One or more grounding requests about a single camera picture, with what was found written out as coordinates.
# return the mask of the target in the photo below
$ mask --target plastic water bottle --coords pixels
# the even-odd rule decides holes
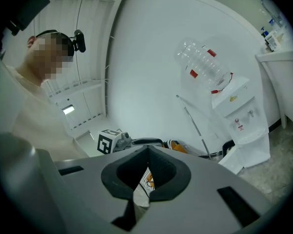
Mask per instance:
[[[216,55],[206,45],[185,38],[178,44],[174,57],[194,79],[217,93],[229,84],[231,74]]]

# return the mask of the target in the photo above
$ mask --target tiled floor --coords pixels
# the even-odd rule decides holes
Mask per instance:
[[[272,203],[291,193],[293,186],[293,122],[269,134],[270,160],[243,169],[238,175],[260,190]]]

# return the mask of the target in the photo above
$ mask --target water dispenser tap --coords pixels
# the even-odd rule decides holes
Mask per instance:
[[[252,116],[252,118],[254,117],[253,110],[249,110],[249,114]]]

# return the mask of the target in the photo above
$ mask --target ear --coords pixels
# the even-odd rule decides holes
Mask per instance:
[[[35,36],[31,36],[30,38],[28,38],[28,41],[27,41],[27,48],[30,48],[33,44],[34,44],[34,41],[36,40],[37,38]]]

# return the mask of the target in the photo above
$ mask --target red label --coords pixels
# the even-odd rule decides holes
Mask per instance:
[[[197,73],[193,69],[191,70],[190,75],[192,75],[194,78],[197,77]]]
[[[211,49],[207,50],[207,52],[209,52],[212,57],[216,56],[216,53],[212,51]]]

